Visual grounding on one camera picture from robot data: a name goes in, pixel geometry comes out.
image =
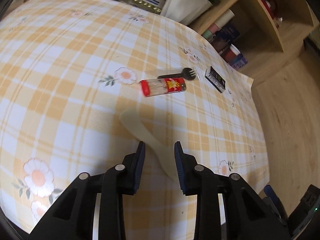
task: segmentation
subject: tablecloth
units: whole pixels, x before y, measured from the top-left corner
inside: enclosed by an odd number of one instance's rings
[[[226,81],[219,93],[205,79]],[[146,72],[194,68],[187,91],[145,98]],[[81,172],[105,172],[135,152],[119,122],[135,108],[164,145],[222,175],[237,172],[259,192],[268,157],[251,96],[193,30],[111,0],[30,0],[0,23],[0,205],[30,232]],[[140,189],[124,196],[128,239],[193,239],[196,198],[185,197],[147,148]]]

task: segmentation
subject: white vase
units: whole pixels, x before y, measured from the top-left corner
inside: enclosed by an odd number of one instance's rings
[[[211,6],[208,0],[166,0],[160,15],[188,25]]]

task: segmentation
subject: floral tablecloth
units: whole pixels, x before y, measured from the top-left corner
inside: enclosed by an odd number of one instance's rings
[[[212,65],[220,94],[204,78]],[[195,68],[187,91],[150,98],[146,71]],[[0,22],[0,205],[30,232],[81,172],[105,172],[138,141],[119,122],[135,108],[164,145],[214,172],[238,172],[257,191],[268,157],[252,79],[193,30],[111,0],[30,0]],[[140,189],[124,196],[128,239],[193,239],[196,198],[147,149]]]

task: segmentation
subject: red lid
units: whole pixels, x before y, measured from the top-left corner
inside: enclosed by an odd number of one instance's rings
[[[148,82],[146,80],[141,80],[140,85],[141,85],[142,93],[144,94],[144,96],[149,97],[150,88],[149,88]]]

